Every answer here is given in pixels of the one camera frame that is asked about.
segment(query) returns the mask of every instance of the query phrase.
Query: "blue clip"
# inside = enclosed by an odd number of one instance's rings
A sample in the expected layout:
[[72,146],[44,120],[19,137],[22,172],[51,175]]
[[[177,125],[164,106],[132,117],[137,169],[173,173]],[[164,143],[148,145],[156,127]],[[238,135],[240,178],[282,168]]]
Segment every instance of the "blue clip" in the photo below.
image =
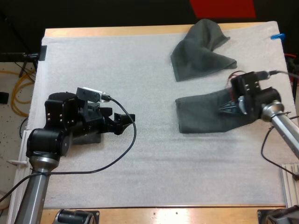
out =
[[271,40],[280,39],[281,42],[285,40],[285,34],[275,34],[271,36]]

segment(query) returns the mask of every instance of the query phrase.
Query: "floor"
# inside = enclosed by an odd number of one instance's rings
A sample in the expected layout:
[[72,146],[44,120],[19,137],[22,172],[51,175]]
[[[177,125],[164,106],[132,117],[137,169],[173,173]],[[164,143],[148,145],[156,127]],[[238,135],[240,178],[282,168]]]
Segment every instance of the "floor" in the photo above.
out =
[[[28,69],[32,69],[32,64],[28,64]],[[0,63],[0,71],[8,70],[20,72],[21,68],[15,63]],[[0,191],[8,192],[14,183],[15,166],[7,162],[7,160],[17,160],[19,156],[19,149],[21,139],[19,136],[19,128],[21,122],[25,119],[16,115],[10,107],[10,97],[12,89],[18,80],[16,75],[7,75],[0,73],[0,91],[8,92],[10,94],[7,105],[0,105]],[[33,86],[25,87],[19,92],[18,98],[20,100],[29,100],[32,96]],[[30,105],[18,105],[19,108],[29,113]],[[299,114],[299,100],[296,102],[297,114]],[[8,210],[4,210],[0,217],[0,224],[6,223]]]

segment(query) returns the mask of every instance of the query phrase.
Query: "gray cloth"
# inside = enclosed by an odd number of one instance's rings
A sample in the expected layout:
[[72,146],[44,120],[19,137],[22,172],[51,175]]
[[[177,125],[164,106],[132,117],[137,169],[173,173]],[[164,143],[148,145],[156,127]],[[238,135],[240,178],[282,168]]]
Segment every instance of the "gray cloth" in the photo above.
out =
[[222,69],[235,69],[236,60],[213,52],[229,39],[217,23],[207,19],[197,22],[171,55],[176,80],[202,77]]
[[228,114],[219,107],[231,100],[227,89],[210,94],[176,99],[181,133],[226,132],[256,119],[243,114]]

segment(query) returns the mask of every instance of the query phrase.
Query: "wooden table edge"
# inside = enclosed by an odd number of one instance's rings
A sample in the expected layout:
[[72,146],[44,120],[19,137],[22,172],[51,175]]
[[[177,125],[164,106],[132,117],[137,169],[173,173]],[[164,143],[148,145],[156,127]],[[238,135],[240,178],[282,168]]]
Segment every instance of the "wooden table edge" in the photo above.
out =
[[[222,30],[246,28],[264,22],[220,23]],[[139,26],[139,27],[91,27],[91,28],[49,28],[45,37],[88,37],[115,35],[152,35],[185,33],[192,25]]]
[[[258,224],[258,210],[283,209],[284,206],[254,207],[173,207],[102,208],[100,224]],[[59,210],[43,210],[41,224],[52,224]]]

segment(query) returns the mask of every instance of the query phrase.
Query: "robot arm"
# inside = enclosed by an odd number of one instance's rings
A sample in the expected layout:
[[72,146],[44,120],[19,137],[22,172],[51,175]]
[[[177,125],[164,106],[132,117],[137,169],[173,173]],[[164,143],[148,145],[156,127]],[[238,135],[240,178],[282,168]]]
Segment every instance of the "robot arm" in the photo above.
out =
[[46,125],[34,129],[27,141],[26,156],[32,173],[37,174],[29,179],[15,224],[40,223],[50,175],[38,174],[55,169],[73,140],[100,142],[101,133],[120,135],[132,123],[131,119],[135,120],[134,114],[117,113],[111,120],[112,108],[100,107],[98,103],[109,99],[107,94],[89,88],[78,88],[76,94],[60,92],[49,96],[45,102]]
[[[270,78],[278,71],[250,72],[231,79],[232,100],[220,107],[221,112],[243,113],[271,122],[299,159],[299,128],[287,117],[277,90],[262,90],[259,81]],[[272,211],[263,224],[299,223],[299,206]]]

